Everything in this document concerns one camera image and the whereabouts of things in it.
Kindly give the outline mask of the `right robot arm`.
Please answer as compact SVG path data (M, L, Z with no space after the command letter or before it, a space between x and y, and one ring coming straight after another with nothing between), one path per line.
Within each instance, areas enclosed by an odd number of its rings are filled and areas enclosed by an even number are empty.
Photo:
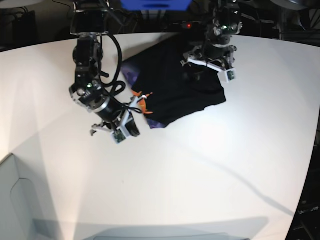
M107 17L121 26L124 22L114 13L107 0L75 0L73 6L70 33L78 39L72 53L75 77L74 84L69 88L70 97L77 105L100 117L101 122L92 125L91 135L98 131L107 132L116 143L128 137L138 137L140 131L132 113L142 113L137 108L141 97L134 96L129 103L121 103L116 99L126 88L126 84L118 80L123 55L118 40L107 30L106 24ZM102 78L109 77L102 70L104 36L112 40L118 57L114 77L109 83L102 81Z

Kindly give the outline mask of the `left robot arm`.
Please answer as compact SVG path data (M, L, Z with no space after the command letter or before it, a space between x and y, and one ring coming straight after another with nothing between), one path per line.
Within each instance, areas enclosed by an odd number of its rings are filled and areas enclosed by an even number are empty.
M217 72L220 82L236 79L234 53L238 50L231 38L243 28L237 0L211 0L204 40L187 55L187 62Z

